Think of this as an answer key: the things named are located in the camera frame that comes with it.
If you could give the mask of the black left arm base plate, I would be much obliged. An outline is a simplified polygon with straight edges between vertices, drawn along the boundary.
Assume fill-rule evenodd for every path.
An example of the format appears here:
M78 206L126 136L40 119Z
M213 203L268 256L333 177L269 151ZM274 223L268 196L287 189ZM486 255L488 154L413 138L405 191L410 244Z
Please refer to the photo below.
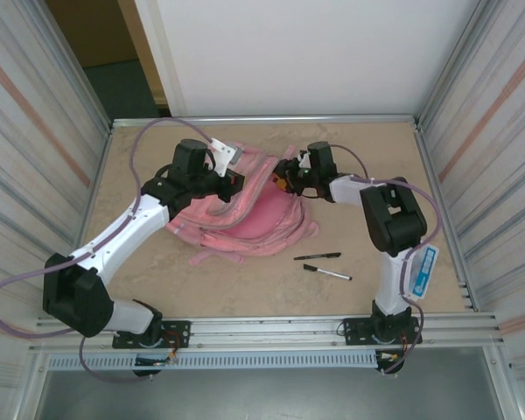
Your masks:
M114 349L188 348L191 326L190 321L161 320L142 334L117 332L112 340L112 347Z

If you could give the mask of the pink student backpack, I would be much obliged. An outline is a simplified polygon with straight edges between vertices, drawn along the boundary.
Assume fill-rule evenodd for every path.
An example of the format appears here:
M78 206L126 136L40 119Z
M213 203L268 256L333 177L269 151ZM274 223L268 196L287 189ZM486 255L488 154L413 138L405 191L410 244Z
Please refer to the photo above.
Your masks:
M225 203L211 195L195 199L165 229L199 249L198 265L211 256L242 263L248 256L273 256L319 234L307 199L281 191L270 180L280 158L255 146L243 149L230 168L245 177L241 192Z

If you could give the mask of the grey metal sheet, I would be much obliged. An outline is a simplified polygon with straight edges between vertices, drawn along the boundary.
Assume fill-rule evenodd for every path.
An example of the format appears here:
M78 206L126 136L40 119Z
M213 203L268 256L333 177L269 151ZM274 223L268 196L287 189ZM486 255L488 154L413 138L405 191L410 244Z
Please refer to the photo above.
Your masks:
M490 388L366 369L165 372L101 383L49 374L36 420L503 420Z

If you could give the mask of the aluminium table back rail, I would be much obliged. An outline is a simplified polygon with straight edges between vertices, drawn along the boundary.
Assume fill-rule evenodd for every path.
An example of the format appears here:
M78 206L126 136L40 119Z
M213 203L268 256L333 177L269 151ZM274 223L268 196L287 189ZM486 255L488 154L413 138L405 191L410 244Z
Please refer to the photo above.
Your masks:
M195 126L262 125L262 124L319 124L319 123L414 123L413 115L263 115L263 116L202 116L180 117Z

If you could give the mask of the aluminium frame post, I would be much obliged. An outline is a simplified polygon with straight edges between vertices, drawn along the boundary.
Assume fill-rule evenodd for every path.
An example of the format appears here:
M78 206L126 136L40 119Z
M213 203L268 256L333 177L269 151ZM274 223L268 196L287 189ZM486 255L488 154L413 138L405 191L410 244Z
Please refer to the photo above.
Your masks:
M52 50L53 61L59 64L62 74L94 126L102 134L109 135L112 128L111 121L45 0L21 0L21 4L37 26L38 35Z
M486 30L485 27L492 15L500 8L502 1L478 0L434 87L420 112L415 115L417 130L424 131L431 123L444 98L448 95L453 82L457 79L459 71L471 55L478 39Z

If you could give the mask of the aluminium table side rail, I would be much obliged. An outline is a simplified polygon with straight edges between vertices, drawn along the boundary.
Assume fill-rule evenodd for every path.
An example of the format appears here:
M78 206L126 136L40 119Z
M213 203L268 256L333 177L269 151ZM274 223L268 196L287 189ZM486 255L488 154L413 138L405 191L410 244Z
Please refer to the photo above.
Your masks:
M416 129L414 131L414 138L416 140L416 146L419 150L420 157L423 162L423 168L426 172L428 183L430 185L430 190L435 201L437 202L437 207L440 212L442 226L444 230L444 238L449 249L451 262L456 273L458 285L459 288L463 289L465 293L463 295L463 299L465 301L465 308L469 312L478 312L479 308L477 306L475 293L470 287L468 268L466 267L465 259L459 247L458 237L456 235L456 231L452 225L450 215L445 205L441 184L438 180L438 175L436 174L433 163L431 161L430 154L427 150L424 136L422 135L420 130Z
M44 275L43 310L76 330L97 330L106 324L113 312L113 301L102 283L98 269L93 266L99 259L92 253L93 246L84 243L95 205L112 136L108 135L102 147L98 169L92 179L90 198L84 206L82 226L77 234L75 250L62 255L54 254L47 261L62 269Z

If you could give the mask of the white barrel marker pen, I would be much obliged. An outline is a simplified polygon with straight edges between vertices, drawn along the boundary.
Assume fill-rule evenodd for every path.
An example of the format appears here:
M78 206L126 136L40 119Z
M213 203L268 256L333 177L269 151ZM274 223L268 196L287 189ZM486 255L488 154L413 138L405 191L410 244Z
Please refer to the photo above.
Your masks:
M351 276L348 276L348 275L345 275L345 274L341 274L341 273L338 273L338 272L335 272L335 271L332 271L332 270L329 270L329 269L322 269L322 268L319 268L319 267L316 267L316 266L313 266L313 265L310 265L310 264L305 264L304 263L303 264L303 270L320 273L320 274L327 275L327 276L330 276L330 277L337 277L337 278L340 278L340 279L343 279L343 280L346 280L346 281L352 281L353 280L353 278Z

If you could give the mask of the all black marker pen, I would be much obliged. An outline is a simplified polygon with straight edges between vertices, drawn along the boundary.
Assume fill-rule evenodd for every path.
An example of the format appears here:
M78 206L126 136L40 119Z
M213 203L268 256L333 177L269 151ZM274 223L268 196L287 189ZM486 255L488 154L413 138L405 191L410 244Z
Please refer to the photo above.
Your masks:
M331 253L322 253L322 254L313 254L313 255L301 255L293 258L294 261L306 261L314 259L331 259L339 258L342 255L341 252L331 252Z

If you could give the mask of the aluminium front mounting rail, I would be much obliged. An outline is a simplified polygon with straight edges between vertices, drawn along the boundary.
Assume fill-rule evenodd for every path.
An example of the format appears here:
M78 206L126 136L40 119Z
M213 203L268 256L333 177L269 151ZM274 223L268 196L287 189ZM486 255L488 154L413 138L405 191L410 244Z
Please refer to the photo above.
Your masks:
M369 315L295 316L295 317L222 317L188 318L189 352L208 351L286 351L336 350L346 346L340 326L343 319L368 319ZM43 318L37 333L66 328L56 319ZM500 347L504 338L495 316L490 312L426 313L423 342L417 347ZM129 352L113 349L112 332L100 332L86 339L85 349L92 353ZM69 332L60 336L33 339L30 354L75 354L81 335Z

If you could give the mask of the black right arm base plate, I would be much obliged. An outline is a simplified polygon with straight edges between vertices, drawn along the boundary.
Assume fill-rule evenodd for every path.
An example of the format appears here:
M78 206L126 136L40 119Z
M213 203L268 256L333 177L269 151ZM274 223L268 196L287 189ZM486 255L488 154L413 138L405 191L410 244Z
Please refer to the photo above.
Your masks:
M340 329L347 346L397 346L403 344L403 338L408 344L415 338L418 344L424 341L423 336L418 333L419 322L416 317L395 323L372 317L344 318Z

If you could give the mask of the brown wooden door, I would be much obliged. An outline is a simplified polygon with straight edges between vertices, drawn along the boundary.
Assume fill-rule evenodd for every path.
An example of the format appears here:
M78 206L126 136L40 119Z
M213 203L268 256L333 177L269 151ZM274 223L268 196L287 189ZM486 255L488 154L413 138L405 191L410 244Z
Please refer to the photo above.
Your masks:
M45 0L45 4L82 67L138 60L154 103L168 107L137 0Z

